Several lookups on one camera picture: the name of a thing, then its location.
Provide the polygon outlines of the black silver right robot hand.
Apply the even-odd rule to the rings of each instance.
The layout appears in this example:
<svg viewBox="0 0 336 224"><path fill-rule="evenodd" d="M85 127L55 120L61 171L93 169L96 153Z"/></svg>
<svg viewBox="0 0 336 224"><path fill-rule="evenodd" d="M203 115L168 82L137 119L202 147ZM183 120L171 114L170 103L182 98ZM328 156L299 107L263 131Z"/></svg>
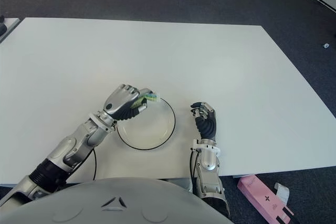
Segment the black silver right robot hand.
<svg viewBox="0 0 336 224"><path fill-rule="evenodd" d="M201 139L215 140L216 112L207 102L196 102L191 105L191 113Z"/></svg>

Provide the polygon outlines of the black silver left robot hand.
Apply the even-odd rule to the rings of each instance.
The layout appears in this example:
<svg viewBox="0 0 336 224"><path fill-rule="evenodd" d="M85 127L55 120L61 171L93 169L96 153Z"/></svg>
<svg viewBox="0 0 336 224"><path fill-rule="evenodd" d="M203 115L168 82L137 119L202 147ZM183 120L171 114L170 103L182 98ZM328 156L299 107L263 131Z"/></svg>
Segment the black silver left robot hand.
<svg viewBox="0 0 336 224"><path fill-rule="evenodd" d="M145 89L137 89L128 84L121 84L107 98L103 110L116 121L128 120L147 108L148 94L153 91Z"/></svg>

